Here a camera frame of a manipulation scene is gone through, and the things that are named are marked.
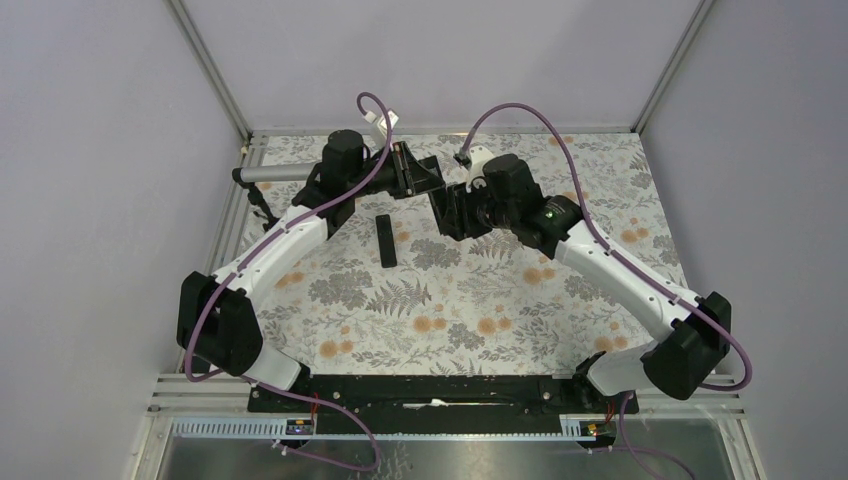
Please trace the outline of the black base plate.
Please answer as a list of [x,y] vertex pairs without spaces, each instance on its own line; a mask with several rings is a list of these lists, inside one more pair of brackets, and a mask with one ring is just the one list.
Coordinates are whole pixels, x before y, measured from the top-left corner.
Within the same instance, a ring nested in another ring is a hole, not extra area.
[[320,434],[355,434],[363,426],[381,435],[554,434],[560,416],[605,418],[614,408],[639,410],[637,400],[603,397],[591,386],[552,375],[300,376],[296,396],[320,400],[317,408],[266,388],[252,389],[251,413],[303,413]]

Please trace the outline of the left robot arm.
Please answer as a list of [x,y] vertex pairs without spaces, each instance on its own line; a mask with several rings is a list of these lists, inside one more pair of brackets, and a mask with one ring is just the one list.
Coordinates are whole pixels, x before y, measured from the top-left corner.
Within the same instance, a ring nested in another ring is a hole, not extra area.
[[309,401],[306,366],[266,343],[255,313],[295,264],[329,240],[355,211],[359,197],[387,193],[405,199],[443,186],[439,163],[418,160],[402,141],[371,152],[353,130],[331,133],[315,164],[287,165],[305,182],[292,204],[251,247],[214,273],[193,272],[182,283],[176,341],[194,357],[251,383],[272,386],[288,411]]

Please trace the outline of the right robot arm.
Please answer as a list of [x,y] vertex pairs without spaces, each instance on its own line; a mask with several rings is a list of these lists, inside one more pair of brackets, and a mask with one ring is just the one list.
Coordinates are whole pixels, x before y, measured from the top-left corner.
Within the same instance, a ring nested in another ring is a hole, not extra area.
[[597,412],[613,395],[650,387],[687,400],[729,352],[725,297],[700,296],[663,278],[592,227],[570,198],[544,195],[517,156],[487,160],[470,185],[444,184],[428,197],[441,234],[462,241],[508,230],[603,289],[651,335],[643,345],[596,354],[577,368],[573,396],[583,410]]

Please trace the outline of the black remote control back up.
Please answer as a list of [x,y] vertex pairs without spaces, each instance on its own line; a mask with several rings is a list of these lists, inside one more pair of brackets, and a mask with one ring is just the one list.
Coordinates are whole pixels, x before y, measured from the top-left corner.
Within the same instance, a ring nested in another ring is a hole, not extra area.
[[391,217],[388,214],[376,216],[375,226],[381,266],[385,269],[396,267],[398,261]]

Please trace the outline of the floral table mat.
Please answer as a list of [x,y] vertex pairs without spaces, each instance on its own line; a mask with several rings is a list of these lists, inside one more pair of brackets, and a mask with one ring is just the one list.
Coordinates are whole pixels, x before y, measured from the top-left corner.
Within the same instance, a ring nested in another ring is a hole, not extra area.
[[[683,284],[635,134],[478,134],[525,160],[547,195],[583,197],[598,226]],[[375,217],[392,221],[398,264],[381,266]],[[569,373],[648,332],[603,289],[509,232],[456,242],[426,196],[361,198],[334,235],[279,280],[256,314],[264,339],[316,374]]]

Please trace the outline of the grey microphone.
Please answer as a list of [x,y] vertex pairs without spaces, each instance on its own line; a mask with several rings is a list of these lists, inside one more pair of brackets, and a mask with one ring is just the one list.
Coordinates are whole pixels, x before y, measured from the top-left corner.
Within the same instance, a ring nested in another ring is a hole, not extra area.
[[297,163],[239,167],[232,170],[231,177],[235,182],[245,184],[305,181],[315,166],[315,163]]

